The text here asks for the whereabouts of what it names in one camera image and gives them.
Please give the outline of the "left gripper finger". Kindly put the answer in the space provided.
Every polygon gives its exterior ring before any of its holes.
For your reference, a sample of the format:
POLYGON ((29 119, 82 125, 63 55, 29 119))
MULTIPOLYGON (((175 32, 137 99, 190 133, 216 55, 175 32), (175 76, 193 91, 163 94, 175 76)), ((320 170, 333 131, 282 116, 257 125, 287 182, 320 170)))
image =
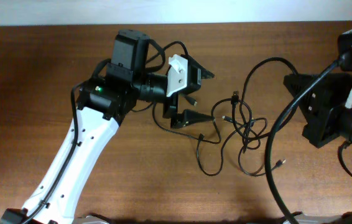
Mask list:
POLYGON ((185 109, 182 113, 177 113, 171 118, 170 127, 172 129, 180 129, 186 126, 213 121, 213 117, 202 114, 193 110, 185 109))
POLYGON ((214 78, 215 74, 211 71, 207 70, 204 66, 198 63, 191 55, 188 56, 188 61, 194 67, 197 67, 201 70, 201 77, 202 78, 214 78))

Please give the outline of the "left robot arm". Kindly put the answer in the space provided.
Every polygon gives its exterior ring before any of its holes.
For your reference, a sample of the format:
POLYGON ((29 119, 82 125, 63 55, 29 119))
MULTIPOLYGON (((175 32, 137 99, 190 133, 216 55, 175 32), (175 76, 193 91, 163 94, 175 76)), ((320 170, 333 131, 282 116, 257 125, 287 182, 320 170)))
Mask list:
POLYGON ((200 89, 213 74, 188 53, 165 56, 157 47, 161 65, 150 66, 147 53, 157 43, 147 34, 123 29, 118 32, 111 58, 97 64, 91 77, 71 91, 73 119, 68 133, 34 193, 20 209, 8 208, 1 223, 106 223, 98 215, 75 216, 81 192, 101 152, 116 134, 138 101, 161 103, 163 117, 173 128, 210 121, 192 110, 177 111, 180 95, 200 89))

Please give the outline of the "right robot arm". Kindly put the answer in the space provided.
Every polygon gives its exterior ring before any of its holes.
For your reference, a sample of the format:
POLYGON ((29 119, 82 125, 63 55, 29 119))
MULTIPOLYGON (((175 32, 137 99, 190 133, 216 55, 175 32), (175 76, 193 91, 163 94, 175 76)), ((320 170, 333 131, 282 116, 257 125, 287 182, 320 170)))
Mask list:
POLYGON ((302 135, 321 148, 338 137, 352 144, 352 29, 337 38, 338 57, 323 74, 284 77, 292 96, 303 94, 299 108, 306 120, 302 135))

